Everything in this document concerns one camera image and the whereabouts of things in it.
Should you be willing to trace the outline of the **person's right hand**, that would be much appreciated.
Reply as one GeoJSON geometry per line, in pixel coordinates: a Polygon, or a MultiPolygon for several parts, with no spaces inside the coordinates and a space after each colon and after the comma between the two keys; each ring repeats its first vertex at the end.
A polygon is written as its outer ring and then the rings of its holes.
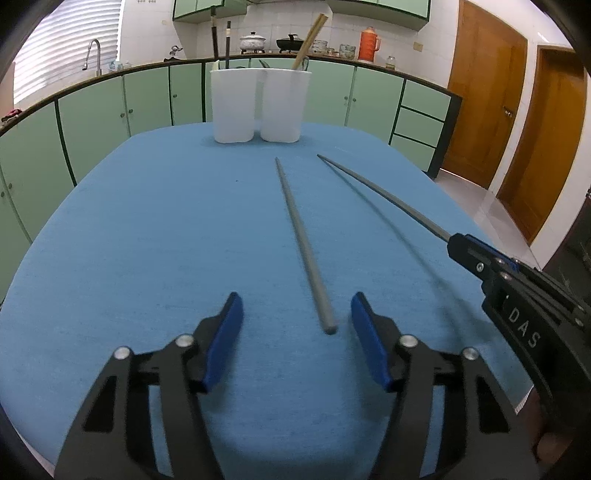
{"type": "Polygon", "coordinates": [[[536,390],[533,390],[528,398],[528,408],[533,450],[542,464],[554,465],[572,443],[572,437],[566,433],[553,432],[546,425],[541,400],[536,390]]]}

